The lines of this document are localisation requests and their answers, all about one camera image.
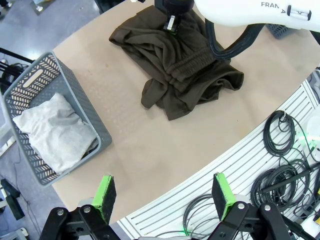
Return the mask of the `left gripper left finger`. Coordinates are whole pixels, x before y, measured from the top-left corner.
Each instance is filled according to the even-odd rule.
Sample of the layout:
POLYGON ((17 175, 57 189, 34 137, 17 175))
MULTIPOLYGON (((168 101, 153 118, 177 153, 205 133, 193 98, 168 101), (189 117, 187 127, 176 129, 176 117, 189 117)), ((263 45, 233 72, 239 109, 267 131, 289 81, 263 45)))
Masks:
POLYGON ((89 236, 92 240, 116 240, 118 235, 110 226, 116 200, 114 177, 104 176, 90 204, 73 211, 53 208, 41 232, 42 240, 78 240, 89 236))

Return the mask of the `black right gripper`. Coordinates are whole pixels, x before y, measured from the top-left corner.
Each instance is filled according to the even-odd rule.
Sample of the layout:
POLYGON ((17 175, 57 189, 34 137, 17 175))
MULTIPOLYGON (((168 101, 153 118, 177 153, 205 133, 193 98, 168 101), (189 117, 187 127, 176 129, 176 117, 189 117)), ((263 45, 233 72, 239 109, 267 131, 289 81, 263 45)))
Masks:
POLYGON ((175 16, 189 12, 193 8, 194 3, 194 0, 155 0, 154 6, 168 15, 163 29, 175 34, 181 21, 179 18, 175 18, 175 16))

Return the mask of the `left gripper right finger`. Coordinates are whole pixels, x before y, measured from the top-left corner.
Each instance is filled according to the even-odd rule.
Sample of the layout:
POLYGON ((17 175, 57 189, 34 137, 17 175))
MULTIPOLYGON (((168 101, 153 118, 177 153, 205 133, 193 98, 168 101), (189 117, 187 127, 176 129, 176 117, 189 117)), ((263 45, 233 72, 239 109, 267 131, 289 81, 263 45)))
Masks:
POLYGON ((219 224, 209 236, 211 240, 234 240, 239 232, 249 233, 253 240, 291 238, 275 204, 256 207, 237 201, 223 173, 213 175, 211 195, 219 218, 219 224))

